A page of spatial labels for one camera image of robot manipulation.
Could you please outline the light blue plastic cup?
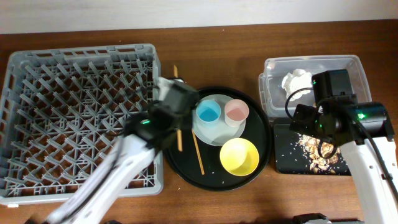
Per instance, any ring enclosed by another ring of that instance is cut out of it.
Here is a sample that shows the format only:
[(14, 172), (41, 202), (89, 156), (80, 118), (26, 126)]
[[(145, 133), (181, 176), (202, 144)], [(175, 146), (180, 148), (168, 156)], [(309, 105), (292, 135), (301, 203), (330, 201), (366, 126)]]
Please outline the light blue plastic cup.
[(196, 108), (196, 115), (200, 125), (213, 128), (221, 116), (221, 107), (215, 100), (203, 100)]

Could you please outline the food scraps pile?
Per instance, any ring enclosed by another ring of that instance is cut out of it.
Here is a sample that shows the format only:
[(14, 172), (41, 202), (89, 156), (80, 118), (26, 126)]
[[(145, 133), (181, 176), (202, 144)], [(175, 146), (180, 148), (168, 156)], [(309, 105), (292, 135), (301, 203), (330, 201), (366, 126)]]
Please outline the food scraps pile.
[(298, 144), (303, 150), (304, 157), (309, 161), (306, 167), (311, 173), (336, 175), (333, 166), (341, 162), (340, 148), (325, 142), (320, 144), (319, 139), (302, 134), (299, 134)]

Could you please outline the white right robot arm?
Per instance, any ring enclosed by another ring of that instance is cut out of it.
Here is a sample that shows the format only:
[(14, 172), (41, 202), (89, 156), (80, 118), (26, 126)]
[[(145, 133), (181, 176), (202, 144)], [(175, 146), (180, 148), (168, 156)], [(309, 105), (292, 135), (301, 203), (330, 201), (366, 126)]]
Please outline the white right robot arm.
[(297, 105), (292, 119), (292, 130), (340, 150), (365, 223), (397, 223), (396, 144), (382, 104), (324, 99), (316, 106)]

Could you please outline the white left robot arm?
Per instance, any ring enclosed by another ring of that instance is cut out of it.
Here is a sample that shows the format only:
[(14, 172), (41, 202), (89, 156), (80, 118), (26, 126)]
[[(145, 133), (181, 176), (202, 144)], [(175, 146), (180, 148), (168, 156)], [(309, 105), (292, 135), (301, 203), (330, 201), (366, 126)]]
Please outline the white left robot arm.
[(170, 147), (199, 94), (178, 80), (167, 80), (158, 89), (159, 100), (130, 115), (106, 158), (46, 223), (99, 223), (130, 181)]

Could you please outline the white tissue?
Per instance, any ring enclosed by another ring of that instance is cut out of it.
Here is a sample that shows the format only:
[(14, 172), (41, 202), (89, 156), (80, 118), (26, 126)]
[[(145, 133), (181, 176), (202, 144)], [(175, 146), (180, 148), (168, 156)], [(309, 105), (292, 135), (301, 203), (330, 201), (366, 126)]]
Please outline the white tissue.
[(281, 83), (282, 88), (286, 92), (286, 98), (299, 89), (311, 88), (311, 79), (312, 74), (302, 69), (295, 69), (293, 73), (286, 74)]

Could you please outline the yellow bowl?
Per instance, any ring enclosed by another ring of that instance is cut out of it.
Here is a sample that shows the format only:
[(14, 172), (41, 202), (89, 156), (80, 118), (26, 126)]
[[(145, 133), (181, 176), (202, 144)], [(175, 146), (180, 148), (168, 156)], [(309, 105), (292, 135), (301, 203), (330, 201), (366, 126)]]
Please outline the yellow bowl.
[(257, 169), (259, 160), (256, 146), (247, 139), (230, 139), (220, 150), (221, 165), (228, 173), (238, 177), (252, 174)]

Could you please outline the pink plastic cup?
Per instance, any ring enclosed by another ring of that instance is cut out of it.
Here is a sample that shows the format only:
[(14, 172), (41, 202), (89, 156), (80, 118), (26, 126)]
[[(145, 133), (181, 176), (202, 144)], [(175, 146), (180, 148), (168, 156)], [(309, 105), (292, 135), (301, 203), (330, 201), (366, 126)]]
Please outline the pink plastic cup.
[(224, 107), (224, 120), (228, 126), (240, 126), (248, 115), (249, 107), (243, 100), (230, 100)]

